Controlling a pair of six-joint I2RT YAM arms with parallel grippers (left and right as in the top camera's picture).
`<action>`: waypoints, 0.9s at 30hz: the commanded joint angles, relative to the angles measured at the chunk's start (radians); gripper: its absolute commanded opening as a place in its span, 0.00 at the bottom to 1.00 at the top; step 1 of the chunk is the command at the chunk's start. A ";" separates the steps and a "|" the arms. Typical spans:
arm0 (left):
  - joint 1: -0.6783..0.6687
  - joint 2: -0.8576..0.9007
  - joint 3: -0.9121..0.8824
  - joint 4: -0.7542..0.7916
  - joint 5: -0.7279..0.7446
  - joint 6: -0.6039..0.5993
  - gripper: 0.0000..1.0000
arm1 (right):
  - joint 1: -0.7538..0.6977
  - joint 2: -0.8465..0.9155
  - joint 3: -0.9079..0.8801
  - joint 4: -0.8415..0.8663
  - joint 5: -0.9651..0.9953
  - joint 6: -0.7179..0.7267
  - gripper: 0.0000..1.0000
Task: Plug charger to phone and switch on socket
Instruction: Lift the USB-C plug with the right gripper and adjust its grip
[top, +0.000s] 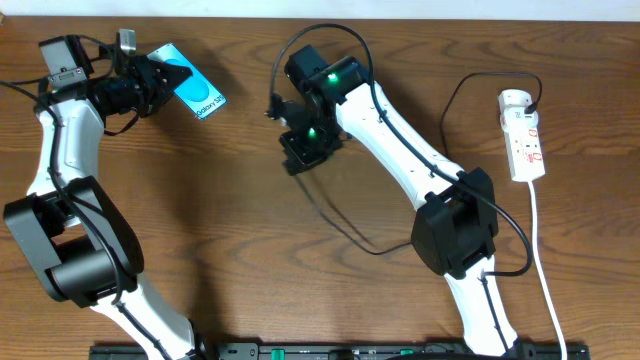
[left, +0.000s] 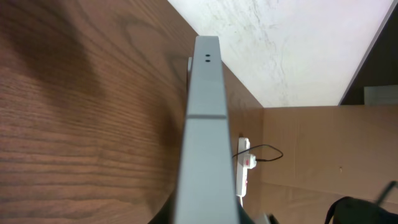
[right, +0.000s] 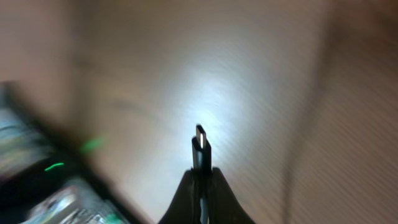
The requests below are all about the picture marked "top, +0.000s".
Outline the Galaxy S25 smartphone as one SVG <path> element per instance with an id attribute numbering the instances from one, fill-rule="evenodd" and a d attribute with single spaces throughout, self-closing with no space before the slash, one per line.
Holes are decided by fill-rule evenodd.
<path id="1" fill-rule="evenodd" d="M 147 57 L 150 60 L 187 67 L 192 71 L 192 75 L 174 90 L 174 94 L 199 120 L 205 120 L 226 105 L 226 97 L 174 44 L 165 44 L 150 52 Z"/>

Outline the white power strip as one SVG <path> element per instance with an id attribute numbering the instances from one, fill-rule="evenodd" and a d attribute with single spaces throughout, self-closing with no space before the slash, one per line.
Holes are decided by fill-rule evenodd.
<path id="1" fill-rule="evenodd" d="M 501 115 L 503 109 L 511 106 L 522 106 L 528 110 L 533 101 L 531 95 L 523 90 L 507 89 L 499 94 L 498 104 Z M 528 183 L 545 175 L 538 126 L 504 132 L 504 138 L 513 181 Z"/>

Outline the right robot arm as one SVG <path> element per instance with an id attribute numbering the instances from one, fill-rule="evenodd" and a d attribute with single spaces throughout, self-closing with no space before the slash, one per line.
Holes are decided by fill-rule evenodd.
<path id="1" fill-rule="evenodd" d="M 412 203 L 411 245 L 451 289 L 467 347 L 485 356 L 512 353 L 517 334 L 490 275 L 498 233 L 490 177 L 480 168 L 464 171 L 429 145 L 354 57 L 328 64 L 307 45 L 290 55 L 284 72 L 305 99 L 272 97 L 270 116 L 289 128 L 280 137 L 287 172 L 295 176 L 322 164 L 341 148 L 342 132 L 354 136 Z"/>

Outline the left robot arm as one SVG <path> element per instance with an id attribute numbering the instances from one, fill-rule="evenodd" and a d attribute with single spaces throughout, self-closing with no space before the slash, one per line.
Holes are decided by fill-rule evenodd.
<path id="1" fill-rule="evenodd" d="M 49 69 L 32 97 L 40 160 L 26 195 L 5 206 L 4 222 L 52 299 L 110 318 L 147 359 L 204 359 L 192 321 L 151 285 L 136 234 L 97 179 L 107 118 L 156 113 L 190 70 L 138 54 L 134 32 L 122 29 L 99 47 L 110 63 L 99 76 L 83 44 L 70 34 L 39 45 Z"/>

